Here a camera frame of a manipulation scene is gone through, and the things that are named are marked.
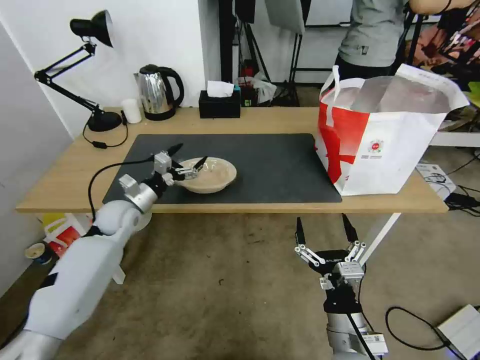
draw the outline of black tissue box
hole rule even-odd
[[[240,90],[233,90],[230,97],[209,97],[206,90],[200,91],[198,108],[202,119],[239,118]]]

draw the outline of tissue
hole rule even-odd
[[[234,85],[223,81],[208,81],[206,92],[210,98],[229,98],[234,92]]]

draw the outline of desk mat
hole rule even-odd
[[[194,134],[138,135],[125,161],[136,161],[183,143],[173,159],[212,156],[231,162],[237,169],[233,183],[222,191],[197,194],[171,186],[158,204],[272,204],[339,203],[341,196],[332,185],[318,158],[311,134]],[[123,199],[118,179],[129,174],[139,183],[150,177],[153,163],[122,165],[103,202]]]

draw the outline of concrete floor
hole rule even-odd
[[[446,172],[470,158],[467,150],[439,147],[424,157]],[[452,179],[480,189],[480,162]],[[296,216],[154,215],[126,247],[125,284],[109,285],[56,359],[330,359],[325,294],[317,274],[294,254]],[[350,216],[360,238],[377,218]],[[302,221],[313,250],[347,245],[340,215],[309,214]],[[463,212],[404,214],[372,255],[361,302],[386,336],[388,359],[450,359],[443,350],[398,343],[384,314],[398,305],[438,324],[465,304],[480,304],[478,234],[479,219]],[[21,311],[9,298],[10,304],[5,296],[0,301],[0,317],[10,313],[5,328]],[[406,341],[438,343],[402,313],[391,316],[391,326]]]

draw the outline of electric kettle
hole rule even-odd
[[[169,67],[145,65],[134,73],[140,100],[149,120],[161,121],[175,115],[175,110],[184,99],[184,84],[180,75]],[[174,99],[172,86],[168,78],[174,78],[180,90],[178,98]]]

